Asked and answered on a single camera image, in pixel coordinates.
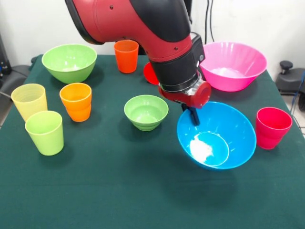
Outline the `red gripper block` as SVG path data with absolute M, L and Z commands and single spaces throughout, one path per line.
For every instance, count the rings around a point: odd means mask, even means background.
M 165 99 L 181 103 L 183 112 L 189 110 L 194 126 L 200 124 L 196 108 L 201 109 L 210 99 L 212 89 L 208 82 L 198 81 L 194 87 L 175 93 L 166 92 L 160 86 L 158 90 Z

